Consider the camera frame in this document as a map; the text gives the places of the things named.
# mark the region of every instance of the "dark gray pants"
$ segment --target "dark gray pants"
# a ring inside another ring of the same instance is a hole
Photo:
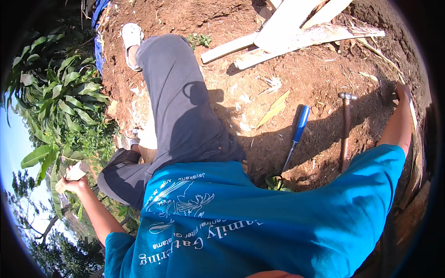
[[[137,152],[119,149],[97,178],[110,198],[142,208],[147,181],[177,162],[242,161],[246,155],[213,113],[193,50],[182,36],[152,36],[136,53],[150,94],[158,152],[138,164]]]

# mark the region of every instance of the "sky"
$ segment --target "sky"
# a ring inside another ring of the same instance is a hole
[[[6,111],[4,108],[0,108],[0,174],[1,174],[1,183],[3,185],[3,189],[9,192],[13,192],[12,190],[12,172],[17,172],[22,170],[20,167],[20,162],[22,159],[33,151],[32,144],[29,141],[29,133],[25,128],[24,123],[22,122],[22,118],[19,115],[14,114],[11,110],[9,111],[9,124],[8,126],[6,120]],[[34,167],[27,168],[28,175],[36,179],[37,174],[39,172],[40,165],[37,164]],[[40,186],[36,187],[31,193],[31,198],[36,203],[37,207],[39,206],[39,200],[46,207],[51,207],[51,204],[48,202],[48,198],[51,196],[46,191],[47,187],[45,184],[45,180],[42,181]],[[49,213],[40,213],[39,216],[36,216],[35,221],[32,226],[39,232],[44,232],[46,227],[49,224],[48,217]],[[76,244],[76,239],[71,231],[67,231],[65,229],[65,225],[59,220],[53,226],[53,229],[57,229],[59,232],[64,233],[65,237],[67,237],[71,242]]]

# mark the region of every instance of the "hammer head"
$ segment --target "hammer head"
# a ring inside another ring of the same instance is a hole
[[[357,100],[357,95],[350,93],[338,93],[338,97],[344,100],[355,101]]]

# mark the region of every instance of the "blue tarp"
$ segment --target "blue tarp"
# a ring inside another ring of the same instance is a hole
[[[111,0],[96,0],[96,10],[93,13],[93,17],[91,18],[91,28],[96,29],[99,27],[97,23],[97,19],[101,14],[102,10],[105,9],[108,5],[108,2]],[[97,41],[99,36],[94,38],[94,55],[96,56],[96,67],[99,72],[102,74],[102,65],[104,64],[105,58],[102,57],[102,45]]]

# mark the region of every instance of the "blue t-shirt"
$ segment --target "blue t-shirt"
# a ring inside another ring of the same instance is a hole
[[[383,231],[404,161],[380,145],[301,193],[257,188],[236,161],[165,167],[147,184],[136,239],[106,238],[105,276],[350,277]]]

